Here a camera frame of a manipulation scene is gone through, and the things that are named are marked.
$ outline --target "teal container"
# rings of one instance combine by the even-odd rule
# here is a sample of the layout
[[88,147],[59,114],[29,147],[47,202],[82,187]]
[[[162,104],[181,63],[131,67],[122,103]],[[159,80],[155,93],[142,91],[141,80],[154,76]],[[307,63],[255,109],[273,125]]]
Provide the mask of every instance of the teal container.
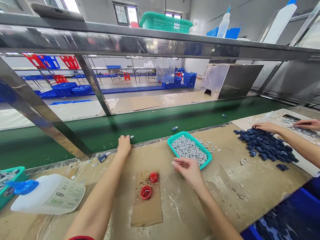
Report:
[[167,32],[189,33],[192,22],[168,17],[155,12],[145,12],[140,20],[140,27]]
[[[17,181],[17,182],[24,182],[28,179],[28,176],[24,174],[24,170],[26,169],[25,167],[15,167],[15,168],[9,168],[2,170],[4,172],[12,172],[16,169],[19,169],[20,172],[13,178],[11,181]],[[1,191],[0,191],[0,209],[3,208],[4,205],[13,197],[13,192],[14,189],[13,187],[5,186]]]
[[208,159],[206,160],[206,162],[205,162],[204,164],[202,164],[202,165],[200,166],[200,170],[202,170],[202,169],[203,169],[205,166],[207,166],[208,163],[212,160],[212,155],[211,155],[211,153],[210,153],[204,146],[202,146],[202,144],[199,143],[190,133],[188,133],[188,132],[179,132],[179,133],[177,133],[177,134],[169,137],[169,138],[168,138],[168,141],[167,141],[169,147],[171,148],[171,150],[174,152],[174,154],[175,154],[177,157],[180,157],[180,156],[178,156],[178,154],[176,153],[176,151],[173,149],[173,147],[171,146],[171,144],[172,144],[176,139],[178,139],[179,137],[181,137],[182,135],[184,135],[184,136],[185,136],[186,138],[188,138],[188,139],[191,139],[191,141],[195,142],[196,146],[197,146],[202,152],[204,152],[204,153],[207,155]]

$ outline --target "red plastic cap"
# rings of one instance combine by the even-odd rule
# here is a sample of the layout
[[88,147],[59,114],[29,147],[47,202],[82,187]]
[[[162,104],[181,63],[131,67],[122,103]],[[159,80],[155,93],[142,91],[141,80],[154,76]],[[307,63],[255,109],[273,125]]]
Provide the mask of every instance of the red plastic cap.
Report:
[[142,189],[141,189],[141,198],[142,199],[148,199],[150,198],[151,196],[151,187],[150,186],[144,186]]
[[156,172],[152,172],[150,173],[150,181],[152,183],[155,183],[158,181],[158,174]]

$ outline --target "brown paper sheet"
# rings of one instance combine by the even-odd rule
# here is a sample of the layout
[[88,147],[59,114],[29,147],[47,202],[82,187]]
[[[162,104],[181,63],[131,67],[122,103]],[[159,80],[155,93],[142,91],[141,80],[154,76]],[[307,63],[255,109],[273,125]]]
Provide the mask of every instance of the brown paper sheet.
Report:
[[134,97],[130,102],[134,111],[160,106],[155,96]]
[[[149,179],[149,175],[153,171],[157,172],[159,175],[159,179],[155,184],[151,183],[150,181],[146,181]],[[140,195],[140,191],[145,185],[149,185],[152,188],[151,197],[149,200],[143,200]],[[137,174],[134,196],[135,198],[131,216],[131,227],[150,226],[162,222],[159,169],[139,172]]]

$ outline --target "squeeze bottle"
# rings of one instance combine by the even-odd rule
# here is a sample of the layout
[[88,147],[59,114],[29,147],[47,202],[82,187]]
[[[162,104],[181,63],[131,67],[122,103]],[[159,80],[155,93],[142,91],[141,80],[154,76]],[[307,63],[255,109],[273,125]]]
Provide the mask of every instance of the squeeze bottle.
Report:
[[297,9],[295,5],[296,1],[297,0],[289,0],[288,4],[278,12],[266,38],[263,40],[264,43],[277,43],[281,33]]
[[222,19],[222,21],[221,21],[221,23],[219,25],[219,30],[218,30],[218,34],[217,34],[217,37],[219,37],[219,38],[225,38],[226,37],[226,33],[227,33],[228,26],[229,26],[229,23],[230,23],[229,10],[230,10],[230,6],[228,8],[227,13],[223,16],[223,19]]
[[34,214],[61,215],[73,212],[86,192],[85,186],[59,174],[6,184],[14,188],[15,194],[19,194],[10,209]]

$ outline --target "green conveyor belt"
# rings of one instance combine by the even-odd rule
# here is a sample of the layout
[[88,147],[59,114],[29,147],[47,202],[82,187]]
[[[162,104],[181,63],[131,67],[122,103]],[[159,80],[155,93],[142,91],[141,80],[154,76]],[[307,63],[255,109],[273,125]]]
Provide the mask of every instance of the green conveyor belt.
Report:
[[[66,124],[93,151],[117,147],[120,135],[134,135],[132,144],[172,135],[172,128],[192,131],[260,113],[288,108],[288,105],[262,97],[246,97],[162,108],[143,112],[97,117]],[[73,158],[37,127],[0,131],[0,169],[26,168]]]

